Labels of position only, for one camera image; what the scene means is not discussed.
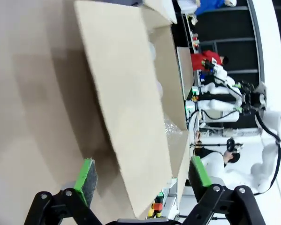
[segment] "white wall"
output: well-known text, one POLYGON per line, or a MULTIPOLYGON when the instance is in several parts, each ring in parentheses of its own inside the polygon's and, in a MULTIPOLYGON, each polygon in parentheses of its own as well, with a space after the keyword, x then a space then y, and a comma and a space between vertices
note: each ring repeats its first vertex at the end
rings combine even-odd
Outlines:
POLYGON ((261 36, 267 105, 281 110, 281 41, 272 0, 252 0, 261 36))

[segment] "cardboard box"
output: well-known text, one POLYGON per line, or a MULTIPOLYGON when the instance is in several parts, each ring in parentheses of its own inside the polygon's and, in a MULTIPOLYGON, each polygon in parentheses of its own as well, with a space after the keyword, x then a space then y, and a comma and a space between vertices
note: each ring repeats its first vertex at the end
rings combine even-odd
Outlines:
POLYGON ((102 222, 144 218, 156 194, 188 174, 189 141, 171 21, 160 0, 141 7, 76 1, 93 92, 107 143, 92 156, 99 176, 91 209, 102 222), (156 48, 152 61, 149 40, 156 48), (163 88, 160 102, 156 79, 163 88), (164 113, 181 132, 170 142, 164 113))

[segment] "black cable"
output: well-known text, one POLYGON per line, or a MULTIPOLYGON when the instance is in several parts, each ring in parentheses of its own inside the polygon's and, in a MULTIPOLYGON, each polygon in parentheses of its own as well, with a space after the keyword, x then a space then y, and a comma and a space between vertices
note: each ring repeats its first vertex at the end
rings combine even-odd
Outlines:
MULTIPOLYGON (((272 137, 274 137, 276 139, 276 145, 278 146, 278 158, 277 158, 277 165, 276 165, 276 169, 275 169, 275 173, 273 175, 273 179, 271 181, 271 185, 269 187, 269 189, 271 189, 271 187, 273 186, 273 184, 275 183, 275 180, 277 179, 277 176, 278 176, 278 172, 279 172, 279 168, 280 168, 280 163, 281 163, 281 146, 280 146, 280 142, 281 142, 281 139, 280 137, 278 137, 276 134, 274 134, 272 131, 270 131, 266 126, 265 124, 263 123, 261 117, 260 117, 260 114, 258 111, 255 112, 255 115, 256 115, 256 118, 258 120, 258 123, 261 125, 261 127, 264 129, 265 132, 267 132, 269 135, 271 135, 272 137)), ((254 195, 255 196, 258 196, 262 193, 255 193, 254 195)))
MULTIPOLYGON (((220 81, 222 81, 223 82, 223 84, 225 85, 225 81, 224 80, 222 80, 222 79, 220 79, 220 78, 218 78, 217 76, 215 76, 215 75, 213 75, 214 77, 215 77, 215 79, 218 79, 218 80, 220 80, 220 81)), ((240 95, 239 93, 237 93, 233 88, 231 88, 230 87, 230 85, 228 85, 228 84, 226 84, 226 87, 228 88, 228 89, 230 89, 231 91, 233 91, 235 94, 237 94, 239 97, 241 97, 242 95, 240 95)))
POLYGON ((192 130, 194 136, 196 136, 195 128, 196 128, 196 124, 194 124, 193 130, 192 130))
POLYGON ((211 220, 219 220, 219 219, 227 220, 227 218, 224 218, 224 217, 212 217, 211 220))
MULTIPOLYGON (((217 146, 217 147, 220 147, 220 146, 227 146, 227 144, 197 144, 198 146, 217 146)), ((243 144, 241 143, 236 143, 235 145, 240 145, 240 146, 243 146, 243 144)))
POLYGON ((193 115, 194 115, 196 112, 198 112, 198 109, 195 110, 195 111, 190 115, 190 117, 187 119, 187 121, 186 121, 187 128, 188 128, 188 125, 189 125, 189 123, 190 123, 191 118, 193 117, 193 115))
POLYGON ((206 116, 207 116, 208 118, 212 119, 212 120, 220 120, 220 119, 223 119, 223 118, 225 118, 225 117, 227 117, 227 116, 229 116, 229 115, 231 115, 231 114, 237 112, 237 110, 234 110, 234 111, 229 112, 227 115, 224 115, 224 116, 222 116, 222 117, 219 117, 219 118, 212 118, 211 116, 209 116, 209 115, 206 113, 205 110, 201 110, 201 111, 204 112, 204 113, 206 114, 206 116))

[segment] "yellow object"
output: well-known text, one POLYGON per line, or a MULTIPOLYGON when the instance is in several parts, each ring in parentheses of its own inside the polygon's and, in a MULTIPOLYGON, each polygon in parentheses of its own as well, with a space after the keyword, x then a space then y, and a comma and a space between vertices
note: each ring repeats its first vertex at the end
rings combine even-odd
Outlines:
POLYGON ((161 217, 161 212, 157 212, 156 213, 156 218, 160 218, 161 217))
POLYGON ((148 218, 152 218, 154 215, 154 212, 155 212, 155 210, 153 209, 153 205, 152 205, 148 211, 148 218))
POLYGON ((191 98, 191 100, 192 100, 193 102, 196 102, 196 101, 198 100, 198 96, 193 96, 193 97, 191 98))

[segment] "green gripper pad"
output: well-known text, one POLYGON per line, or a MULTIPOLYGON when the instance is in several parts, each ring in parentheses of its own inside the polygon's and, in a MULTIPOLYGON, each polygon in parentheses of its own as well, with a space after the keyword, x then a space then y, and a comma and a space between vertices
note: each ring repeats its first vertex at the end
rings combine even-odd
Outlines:
POLYGON ((188 177, 195 197, 199 202, 207 188, 212 185, 212 182, 199 156, 191 157, 188 177))
POLYGON ((76 180, 74 189, 79 193, 84 203, 90 207, 93 193, 98 182, 94 160, 87 158, 76 180))

